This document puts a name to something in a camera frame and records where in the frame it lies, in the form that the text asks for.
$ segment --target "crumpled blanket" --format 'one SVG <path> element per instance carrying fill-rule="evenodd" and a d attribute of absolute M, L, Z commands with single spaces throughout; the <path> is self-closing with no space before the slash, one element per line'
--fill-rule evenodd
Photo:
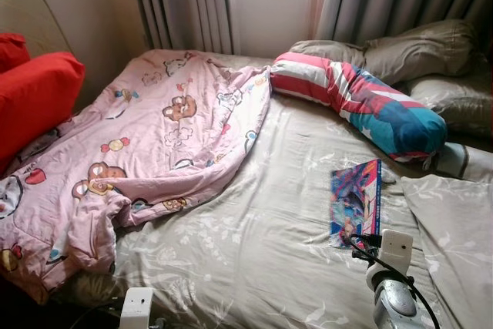
<path fill-rule="evenodd" d="M 0 180 L 0 271 L 39 303 L 76 271 L 114 268 L 114 226 L 210 200 L 267 112 L 269 70 L 201 52 L 132 60 L 79 115 L 25 148 Z"/>

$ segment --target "beige bedsheet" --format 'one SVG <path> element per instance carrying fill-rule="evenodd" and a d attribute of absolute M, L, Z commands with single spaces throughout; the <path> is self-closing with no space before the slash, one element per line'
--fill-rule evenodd
<path fill-rule="evenodd" d="M 58 297 L 95 304 L 147 286 L 153 315 L 170 327 L 374 328 L 366 263 L 329 247 L 328 238 L 329 172 L 375 157 L 391 166 L 386 178 L 421 175 L 329 109 L 274 95 L 250 155 L 222 194 L 140 230 L 120 230 L 114 275 L 79 274 Z M 400 180 L 382 190 L 381 227 L 413 235 L 409 274 L 450 327 Z"/>

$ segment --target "striped bolster pillow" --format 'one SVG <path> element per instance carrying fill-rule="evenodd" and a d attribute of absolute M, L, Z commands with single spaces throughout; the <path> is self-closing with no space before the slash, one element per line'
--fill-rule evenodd
<path fill-rule="evenodd" d="M 447 138 L 439 115 L 350 63 L 288 52 L 277 57 L 270 81 L 278 92 L 332 107 L 399 162 L 424 160 Z"/>

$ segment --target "black cable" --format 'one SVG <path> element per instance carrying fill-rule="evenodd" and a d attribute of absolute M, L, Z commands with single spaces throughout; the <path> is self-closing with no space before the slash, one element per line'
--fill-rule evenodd
<path fill-rule="evenodd" d="M 74 322 L 74 324 L 72 324 L 72 326 L 69 329 L 75 329 L 77 327 L 77 325 L 82 321 L 82 319 L 84 319 L 91 312 L 98 310 L 100 308 L 112 306 L 113 304 L 118 303 L 120 301 L 122 301 L 122 298 L 116 298 L 115 297 L 112 299 L 111 302 L 106 302 L 105 304 L 100 304 L 98 306 L 94 306 L 94 307 L 89 308 L 88 310 L 84 311 L 84 313 L 77 318 L 77 320 Z"/>
<path fill-rule="evenodd" d="M 424 307 L 426 308 L 426 311 L 428 311 L 428 313 L 430 314 L 430 317 L 431 317 L 431 320 L 433 321 L 433 325 L 434 325 L 435 329 L 440 329 L 440 324 L 438 323 L 437 317 L 434 315 L 434 312 L 431 309 L 430 305 L 428 304 L 426 299 L 423 297 L 423 294 L 421 294 L 420 291 L 414 286 L 414 279 L 412 279 L 412 277 L 406 277 L 403 273 L 401 273 L 395 267 L 392 267 L 391 265 L 382 261 L 380 258 L 369 254 L 366 250 L 362 250 L 361 248 L 359 248 L 356 245 L 356 243 L 353 242 L 352 239 L 353 238 L 360 238 L 360 237 L 361 237 L 361 235 L 359 235 L 359 234 L 351 234 L 351 236 L 348 238 L 351 246 L 353 246 L 354 249 L 358 250 L 360 253 L 362 253 L 364 256 L 368 257 L 372 261 L 382 265 L 386 269 L 397 274 L 403 280 L 403 282 L 405 282 L 410 287 L 410 289 L 414 292 L 414 294 L 416 294 L 418 296 L 418 298 L 420 299 L 420 301 L 423 303 Z"/>

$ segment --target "colorful book cover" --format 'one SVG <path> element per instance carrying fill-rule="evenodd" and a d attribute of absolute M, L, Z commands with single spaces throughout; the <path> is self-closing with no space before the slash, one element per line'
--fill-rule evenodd
<path fill-rule="evenodd" d="M 380 233 L 381 161 L 330 173 L 330 245 L 349 248 L 351 234 Z"/>

